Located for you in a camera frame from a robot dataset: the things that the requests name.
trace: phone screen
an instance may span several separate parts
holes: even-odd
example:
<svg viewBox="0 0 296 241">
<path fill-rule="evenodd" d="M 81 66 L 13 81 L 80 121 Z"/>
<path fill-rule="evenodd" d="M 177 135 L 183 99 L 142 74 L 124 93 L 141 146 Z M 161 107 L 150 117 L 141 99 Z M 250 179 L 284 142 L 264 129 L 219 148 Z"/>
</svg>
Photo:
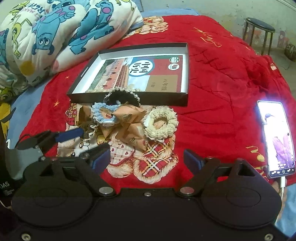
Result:
<svg viewBox="0 0 296 241">
<path fill-rule="evenodd" d="M 267 147 L 270 178 L 295 173 L 292 136 L 283 105 L 280 102 L 258 101 Z"/>
</svg>

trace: wall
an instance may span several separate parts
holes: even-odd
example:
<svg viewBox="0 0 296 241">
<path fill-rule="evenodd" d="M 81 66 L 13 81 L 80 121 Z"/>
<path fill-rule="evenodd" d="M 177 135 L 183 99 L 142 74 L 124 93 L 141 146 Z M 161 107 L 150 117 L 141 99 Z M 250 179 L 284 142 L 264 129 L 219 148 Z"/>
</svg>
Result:
<svg viewBox="0 0 296 241">
<path fill-rule="evenodd" d="M 142 0 L 142 5 L 144 11 L 163 8 L 192 8 L 200 15 L 214 18 L 238 37 L 243 36 L 245 18 L 257 18 L 276 29 L 272 46 L 285 48 L 287 42 L 296 44 L 296 7 L 292 9 L 281 1 L 287 1 L 287 5 L 291 7 L 296 6 L 292 0 L 224 0 L 223 2 L 221 0 Z M 264 31 L 256 29 L 253 43 L 262 45 L 264 35 Z"/>
<path fill-rule="evenodd" d="M 0 24 L 14 6 L 25 1 L 26 0 L 0 0 Z"/>
</svg>

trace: metal stool leg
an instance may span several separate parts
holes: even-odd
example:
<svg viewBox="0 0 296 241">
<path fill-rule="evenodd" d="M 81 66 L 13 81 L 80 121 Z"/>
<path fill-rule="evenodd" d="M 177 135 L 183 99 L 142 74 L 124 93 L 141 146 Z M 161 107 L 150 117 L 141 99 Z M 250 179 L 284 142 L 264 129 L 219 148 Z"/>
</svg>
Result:
<svg viewBox="0 0 296 241">
<path fill-rule="evenodd" d="M 247 30 L 248 30 L 248 25 L 249 25 L 249 23 L 246 22 L 246 29 L 244 30 L 244 35 L 242 37 L 242 40 L 245 40 L 245 38 L 246 38 L 246 34 L 247 34 Z"/>
<path fill-rule="evenodd" d="M 266 46 L 266 41 L 267 41 L 267 35 L 268 35 L 268 32 L 265 32 L 265 38 L 264 38 L 263 49 L 262 49 L 261 55 L 264 54 L 264 50 L 265 50 L 265 46 Z"/>
<path fill-rule="evenodd" d="M 252 31 L 250 46 L 252 46 L 253 37 L 254 37 L 254 31 L 255 31 L 255 26 L 253 26 L 253 31 Z"/>
<path fill-rule="evenodd" d="M 268 49 L 268 55 L 270 54 L 270 49 L 271 49 L 271 45 L 272 45 L 272 37 L 273 37 L 274 33 L 271 33 L 270 36 L 270 44 L 269 44 L 269 49 Z"/>
</svg>

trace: blue cartoon monster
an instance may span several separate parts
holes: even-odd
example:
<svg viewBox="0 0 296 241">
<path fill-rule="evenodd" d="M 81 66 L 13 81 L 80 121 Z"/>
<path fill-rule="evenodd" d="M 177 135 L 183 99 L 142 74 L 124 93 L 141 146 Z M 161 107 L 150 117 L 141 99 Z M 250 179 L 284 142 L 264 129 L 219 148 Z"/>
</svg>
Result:
<svg viewBox="0 0 296 241">
<path fill-rule="evenodd" d="M 33 45 L 32 54 L 36 54 L 36 49 L 49 50 L 48 55 L 54 52 L 52 42 L 57 33 L 59 25 L 75 15 L 74 6 L 59 8 L 42 18 L 32 27 L 32 33 L 36 34 L 36 42 Z"/>
<path fill-rule="evenodd" d="M 9 70 L 6 59 L 6 39 L 8 32 L 8 28 L 0 32 L 0 65 L 4 65 Z"/>
<path fill-rule="evenodd" d="M 82 19 L 76 34 L 69 41 L 70 50 L 74 54 L 84 52 L 86 50 L 84 46 L 90 39 L 96 40 L 114 31 L 114 27 L 108 24 L 114 11 L 113 4 L 103 0 L 97 3 L 96 7 L 101 8 L 100 15 L 98 16 L 96 8 L 90 9 Z"/>
<path fill-rule="evenodd" d="M 62 8 L 62 7 L 66 7 L 69 5 L 73 5 L 73 4 L 80 4 L 82 5 L 85 10 L 89 10 L 90 8 L 90 0 L 64 0 L 64 1 L 59 1 L 59 4 L 53 4 L 52 5 L 52 10 L 56 10 L 58 8 Z M 52 4 L 53 2 L 55 2 L 55 0 L 47 0 L 47 3 Z"/>
</svg>

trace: yellow star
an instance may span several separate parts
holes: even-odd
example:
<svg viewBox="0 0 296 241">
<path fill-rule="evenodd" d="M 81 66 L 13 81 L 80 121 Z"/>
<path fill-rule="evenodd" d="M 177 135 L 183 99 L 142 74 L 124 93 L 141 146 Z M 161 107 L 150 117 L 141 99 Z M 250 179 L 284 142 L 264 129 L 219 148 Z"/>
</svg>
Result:
<svg viewBox="0 0 296 241">
<path fill-rule="evenodd" d="M 54 103 L 54 107 L 56 107 L 59 104 L 59 99 Z"/>
</svg>

